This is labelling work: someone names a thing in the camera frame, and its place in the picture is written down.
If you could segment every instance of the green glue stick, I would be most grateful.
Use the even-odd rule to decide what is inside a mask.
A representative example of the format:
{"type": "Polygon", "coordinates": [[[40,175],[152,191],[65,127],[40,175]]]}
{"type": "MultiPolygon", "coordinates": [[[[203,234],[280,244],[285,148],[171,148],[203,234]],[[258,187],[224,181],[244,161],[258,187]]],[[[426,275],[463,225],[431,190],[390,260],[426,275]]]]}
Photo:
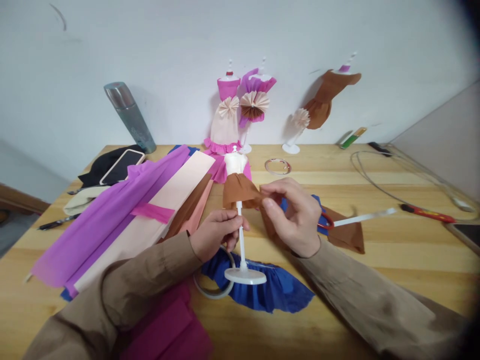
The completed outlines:
{"type": "Polygon", "coordinates": [[[362,134],[366,131],[367,131],[366,127],[359,128],[357,131],[353,133],[352,136],[350,136],[347,140],[345,140],[345,142],[342,145],[340,145],[340,149],[348,148],[350,145],[354,143],[355,140],[357,140],[360,136],[362,136],[362,134]]]}

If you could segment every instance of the hand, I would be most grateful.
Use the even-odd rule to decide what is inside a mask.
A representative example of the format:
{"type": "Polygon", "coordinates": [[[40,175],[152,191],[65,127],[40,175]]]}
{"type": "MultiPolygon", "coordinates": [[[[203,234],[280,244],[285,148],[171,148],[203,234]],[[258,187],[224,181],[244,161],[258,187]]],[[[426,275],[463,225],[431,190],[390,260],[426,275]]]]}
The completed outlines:
{"type": "Polygon", "coordinates": [[[280,239],[298,256],[310,258],[320,249],[317,223],[322,215],[319,203],[290,177],[260,186],[267,195],[262,204],[280,239]],[[288,200],[286,213],[279,204],[288,200]]]}
{"type": "Polygon", "coordinates": [[[190,236],[190,244],[196,257],[207,262],[226,243],[226,250],[235,249],[239,238],[239,229],[243,226],[250,231],[247,219],[239,216],[237,210],[215,210],[207,216],[197,231],[190,236]]]}

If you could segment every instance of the tan sleeve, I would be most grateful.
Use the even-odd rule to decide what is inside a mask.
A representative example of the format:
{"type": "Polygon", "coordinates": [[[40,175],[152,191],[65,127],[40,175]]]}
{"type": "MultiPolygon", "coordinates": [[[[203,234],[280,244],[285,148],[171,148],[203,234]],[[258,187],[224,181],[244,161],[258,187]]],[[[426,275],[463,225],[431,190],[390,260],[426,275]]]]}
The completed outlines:
{"type": "Polygon", "coordinates": [[[118,261],[47,320],[24,359],[107,359],[119,330],[133,327],[163,291],[202,263],[186,232],[118,261]]]}
{"type": "Polygon", "coordinates": [[[465,325],[454,311],[394,284],[323,239],[314,256],[296,259],[330,305],[380,355],[440,359],[454,351],[465,325]]]}

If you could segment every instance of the gray thermos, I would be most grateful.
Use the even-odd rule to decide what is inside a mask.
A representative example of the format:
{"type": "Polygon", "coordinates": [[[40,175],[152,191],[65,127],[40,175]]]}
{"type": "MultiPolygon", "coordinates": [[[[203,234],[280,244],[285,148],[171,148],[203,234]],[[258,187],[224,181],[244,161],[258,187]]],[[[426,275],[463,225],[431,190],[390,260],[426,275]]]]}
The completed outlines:
{"type": "Polygon", "coordinates": [[[105,85],[103,89],[138,146],[146,154],[153,153],[157,145],[129,87],[124,82],[117,81],[105,85]]]}

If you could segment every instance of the smartphone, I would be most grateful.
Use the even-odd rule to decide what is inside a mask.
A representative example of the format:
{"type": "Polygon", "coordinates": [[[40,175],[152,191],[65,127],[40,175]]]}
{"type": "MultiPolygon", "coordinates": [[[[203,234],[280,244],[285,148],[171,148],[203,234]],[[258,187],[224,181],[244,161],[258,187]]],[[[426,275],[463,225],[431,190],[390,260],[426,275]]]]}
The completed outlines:
{"type": "Polygon", "coordinates": [[[480,224],[449,223],[445,227],[480,256],[480,224]]]}
{"type": "Polygon", "coordinates": [[[100,185],[126,180],[129,175],[127,172],[127,167],[130,165],[141,164],[144,159],[145,154],[143,152],[130,149],[125,150],[125,152],[101,178],[100,185]]]}

